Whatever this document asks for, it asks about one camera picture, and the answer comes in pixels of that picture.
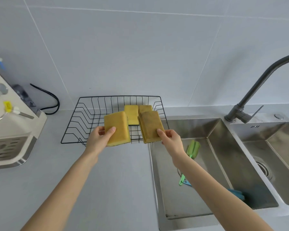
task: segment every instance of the tiled wall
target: tiled wall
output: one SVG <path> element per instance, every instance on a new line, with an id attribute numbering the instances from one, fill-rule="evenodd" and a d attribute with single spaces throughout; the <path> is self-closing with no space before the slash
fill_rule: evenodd
<path id="1" fill-rule="evenodd" d="M 36 103 L 160 95 L 167 107 L 237 103 L 289 54 L 289 0 L 0 0 L 0 57 Z M 289 64 L 250 104 L 289 103 Z"/>

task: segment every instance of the double sink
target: double sink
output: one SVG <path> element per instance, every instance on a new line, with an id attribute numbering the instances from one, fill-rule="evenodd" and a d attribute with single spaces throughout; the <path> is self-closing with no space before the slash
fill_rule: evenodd
<path id="1" fill-rule="evenodd" d="M 187 149 L 201 144 L 195 161 L 227 189 L 239 190 L 260 214 L 289 213 L 289 120 L 259 114 L 249 123 L 228 123 L 222 116 L 168 118 L 170 129 Z M 160 230 L 217 224 L 211 210 L 188 185 L 179 186 L 180 171 L 161 142 L 150 154 Z"/>

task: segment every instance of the forearm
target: forearm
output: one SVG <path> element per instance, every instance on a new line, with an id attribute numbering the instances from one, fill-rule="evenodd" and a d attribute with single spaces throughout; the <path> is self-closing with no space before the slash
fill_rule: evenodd
<path id="1" fill-rule="evenodd" d="M 257 213 L 186 154 L 177 160 L 177 166 L 226 231 L 273 231 Z"/>
<path id="2" fill-rule="evenodd" d="M 95 161 L 89 157 L 83 154 L 72 165 L 21 231 L 63 230 L 74 203 L 95 164 Z"/>

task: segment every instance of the black wire dish rack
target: black wire dish rack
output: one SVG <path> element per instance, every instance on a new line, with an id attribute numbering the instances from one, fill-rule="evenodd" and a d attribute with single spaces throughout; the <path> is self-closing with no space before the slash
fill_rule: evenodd
<path id="1" fill-rule="evenodd" d="M 80 97 L 61 143 L 86 144 L 89 134 L 97 126 L 104 125 L 104 116 L 124 110 L 124 105 L 152 105 L 158 111 L 165 129 L 169 129 L 160 96 L 89 96 Z M 129 125 L 131 143 L 143 140 L 140 126 Z"/>

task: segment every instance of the gray faucet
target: gray faucet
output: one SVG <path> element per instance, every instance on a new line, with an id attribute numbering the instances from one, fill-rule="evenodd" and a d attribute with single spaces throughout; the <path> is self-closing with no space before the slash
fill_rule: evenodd
<path id="1" fill-rule="evenodd" d="M 225 120 L 229 122 L 235 122 L 235 119 L 240 119 L 243 123 L 248 123 L 255 115 L 259 112 L 259 110 L 263 107 L 263 105 L 253 114 L 253 116 L 248 115 L 243 112 L 244 106 L 250 100 L 250 98 L 258 91 L 258 89 L 264 84 L 264 82 L 270 77 L 270 75 L 277 70 L 279 67 L 289 63 L 289 55 L 279 59 L 277 62 L 274 62 L 266 71 L 262 74 L 262 76 L 257 80 L 257 82 L 252 86 L 252 88 L 248 91 L 245 97 L 236 104 L 230 112 L 225 116 Z"/>

